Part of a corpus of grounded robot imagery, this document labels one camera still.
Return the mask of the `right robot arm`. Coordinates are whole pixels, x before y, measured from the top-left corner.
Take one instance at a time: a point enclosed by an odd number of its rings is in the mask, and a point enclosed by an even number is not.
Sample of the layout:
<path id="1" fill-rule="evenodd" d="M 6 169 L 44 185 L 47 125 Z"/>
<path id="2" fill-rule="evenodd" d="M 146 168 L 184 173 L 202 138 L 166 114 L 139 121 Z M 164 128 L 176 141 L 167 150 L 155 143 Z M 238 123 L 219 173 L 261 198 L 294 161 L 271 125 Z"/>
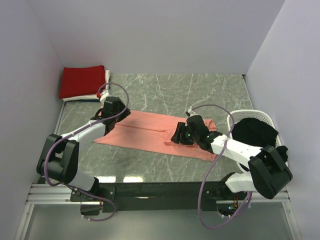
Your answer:
<path id="1" fill-rule="evenodd" d="M 275 147 L 251 146 L 209 130 L 198 114 L 189 116 L 186 122 L 178 122 L 170 140 L 175 144 L 197 144 L 204 151 L 225 156 L 248 169 L 245 173 L 230 173 L 221 180 L 219 193 L 226 200 L 238 192 L 258 192 L 273 199 L 293 179 Z"/>

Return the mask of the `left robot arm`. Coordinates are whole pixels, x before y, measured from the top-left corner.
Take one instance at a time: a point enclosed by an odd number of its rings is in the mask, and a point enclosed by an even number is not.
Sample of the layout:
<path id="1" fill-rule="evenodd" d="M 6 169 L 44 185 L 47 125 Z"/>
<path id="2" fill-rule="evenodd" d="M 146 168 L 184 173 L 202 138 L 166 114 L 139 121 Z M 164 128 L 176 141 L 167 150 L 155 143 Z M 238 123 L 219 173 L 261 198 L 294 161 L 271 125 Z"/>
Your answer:
<path id="1" fill-rule="evenodd" d="M 80 149 L 106 136 L 115 128 L 116 123 L 130 114 L 119 97 L 106 97 L 103 107 L 86 125 L 63 135 L 51 134 L 47 137 L 36 172 L 46 179 L 81 189 L 88 201 L 96 200 L 100 195 L 99 180 L 79 170 Z"/>

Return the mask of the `pink t-shirt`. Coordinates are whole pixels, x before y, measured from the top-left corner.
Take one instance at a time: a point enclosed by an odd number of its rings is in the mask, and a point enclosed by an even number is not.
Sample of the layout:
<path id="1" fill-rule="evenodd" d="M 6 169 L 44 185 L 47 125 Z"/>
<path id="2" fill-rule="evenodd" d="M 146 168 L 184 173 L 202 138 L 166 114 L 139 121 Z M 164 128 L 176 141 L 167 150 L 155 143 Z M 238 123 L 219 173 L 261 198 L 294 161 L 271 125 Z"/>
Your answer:
<path id="1" fill-rule="evenodd" d="M 202 150 L 197 144 L 183 145 L 171 141 L 183 117 L 132 110 L 106 136 L 94 140 L 97 144 L 129 148 L 179 157 L 213 161 L 215 154 Z"/>

